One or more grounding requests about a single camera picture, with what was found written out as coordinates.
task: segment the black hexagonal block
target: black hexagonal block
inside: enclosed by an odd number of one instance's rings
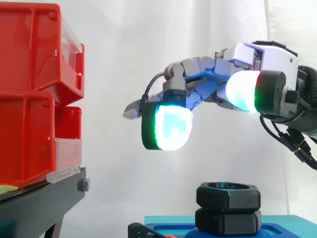
[[[253,185],[204,182],[197,188],[196,202],[218,213],[254,213],[261,207],[261,194]]]
[[[195,224],[200,231],[217,236],[251,236],[261,228],[260,211],[253,214],[217,214],[206,208],[195,213]]]

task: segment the blue platform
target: blue platform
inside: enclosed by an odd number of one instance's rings
[[[144,224],[178,238],[217,237],[194,229],[194,216],[148,216]],[[262,224],[261,231],[248,238],[317,238],[317,225],[298,216],[262,216]]]

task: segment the robotic hand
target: robotic hand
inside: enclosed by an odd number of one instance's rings
[[[161,76],[163,91],[148,96]],[[317,170],[317,162],[302,133],[317,143],[317,71],[298,66],[297,54],[276,42],[239,43],[210,57],[170,64],[156,75],[142,98],[123,116],[142,116],[142,142],[147,149],[175,150],[190,134],[191,110],[201,102],[230,110],[260,113],[264,129],[302,162]],[[274,134],[264,118],[271,120]],[[278,124],[288,126],[281,132]]]

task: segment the white curtain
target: white curtain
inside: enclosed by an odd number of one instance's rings
[[[124,238],[127,225],[142,223],[146,215],[194,215],[196,188],[205,181],[254,184],[263,214],[294,212],[316,221],[313,211],[304,210],[315,203],[310,189],[317,173],[272,139],[258,115],[203,103],[194,109],[189,141],[173,152],[145,150],[141,120],[121,117],[171,62],[213,56],[239,42],[269,35],[294,47],[305,64],[313,63],[315,35],[300,23],[309,20],[294,14],[299,2],[54,2],[86,49],[85,99],[75,105],[83,110],[82,165],[91,180],[85,199],[65,216],[61,238]],[[314,8],[300,9],[316,20]],[[160,90],[157,83],[152,92]]]

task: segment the red plastic drawer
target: red plastic drawer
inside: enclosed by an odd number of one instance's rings
[[[84,47],[49,3],[0,2],[0,89],[49,91],[57,106],[84,96]]]
[[[57,171],[56,165],[64,170],[59,179],[77,173],[80,127],[80,108],[55,108],[50,92],[0,92],[0,185],[24,187]]]

